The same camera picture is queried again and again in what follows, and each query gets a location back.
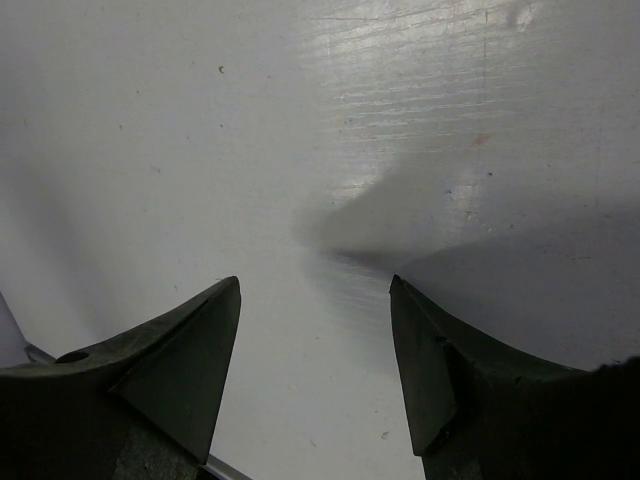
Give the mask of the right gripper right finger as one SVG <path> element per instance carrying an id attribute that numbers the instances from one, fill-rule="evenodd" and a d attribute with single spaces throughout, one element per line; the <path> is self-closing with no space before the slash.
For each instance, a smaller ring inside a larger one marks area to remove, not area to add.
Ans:
<path id="1" fill-rule="evenodd" d="M 517 350 L 390 285 L 413 453 L 429 479 L 635 479 L 639 361 L 583 371 Z"/>

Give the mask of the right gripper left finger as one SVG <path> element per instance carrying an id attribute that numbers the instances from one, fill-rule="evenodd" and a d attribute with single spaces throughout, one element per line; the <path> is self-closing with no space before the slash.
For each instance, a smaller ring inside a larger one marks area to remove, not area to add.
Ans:
<path id="1" fill-rule="evenodd" d="M 1 372 L 5 479 L 206 479 L 236 339 L 227 277 L 49 363 Z"/>

